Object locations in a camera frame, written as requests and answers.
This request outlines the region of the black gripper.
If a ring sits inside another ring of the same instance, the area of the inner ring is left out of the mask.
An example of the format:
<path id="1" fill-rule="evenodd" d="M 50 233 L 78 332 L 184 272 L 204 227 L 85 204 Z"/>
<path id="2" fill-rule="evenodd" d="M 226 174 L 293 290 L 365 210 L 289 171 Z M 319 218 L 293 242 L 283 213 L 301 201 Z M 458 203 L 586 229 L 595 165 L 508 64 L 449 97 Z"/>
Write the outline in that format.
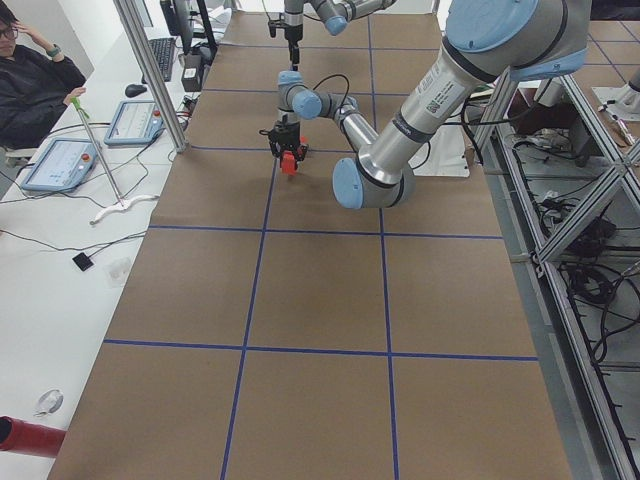
<path id="1" fill-rule="evenodd" d="M 300 39 L 297 36 L 289 35 L 287 37 L 292 71 L 297 71 L 299 69 L 299 63 L 300 63 L 299 41 Z"/>
<path id="2" fill-rule="evenodd" d="M 302 139 L 300 120 L 295 113 L 284 113 L 270 129 L 260 129 L 259 134 L 268 139 L 274 158 L 283 158 L 289 152 L 295 158 L 304 158 L 308 143 Z"/>

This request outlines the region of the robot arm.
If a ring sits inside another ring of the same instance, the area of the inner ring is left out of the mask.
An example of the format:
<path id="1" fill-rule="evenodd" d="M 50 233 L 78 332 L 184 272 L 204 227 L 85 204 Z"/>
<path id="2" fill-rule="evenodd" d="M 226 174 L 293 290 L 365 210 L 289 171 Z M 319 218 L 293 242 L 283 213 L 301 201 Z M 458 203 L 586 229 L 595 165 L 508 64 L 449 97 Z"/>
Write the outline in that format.
<path id="1" fill-rule="evenodd" d="M 264 131 L 282 170 L 295 171 L 307 152 L 300 122 L 333 120 L 356 153 L 338 161 L 332 186 L 348 209 L 390 208 L 414 190 L 410 159 L 474 89 L 509 72 L 514 81 L 544 80 L 579 70 L 587 53 L 589 1 L 454 1 L 437 60 L 381 132 L 348 94 L 305 86 L 298 43 L 304 2 L 288 1 L 269 33 L 283 30 L 292 68 L 278 75 L 278 117 Z"/>
<path id="2" fill-rule="evenodd" d="M 311 6 L 329 34 L 337 36 L 346 29 L 350 22 L 386 10 L 394 4 L 394 0 L 285 1 L 284 12 L 279 14 L 277 20 L 268 22 L 269 34 L 274 38 L 278 29 L 284 31 L 284 38 L 289 50 L 290 68 L 297 71 L 300 63 L 299 42 L 303 39 L 303 18 L 306 5 Z"/>

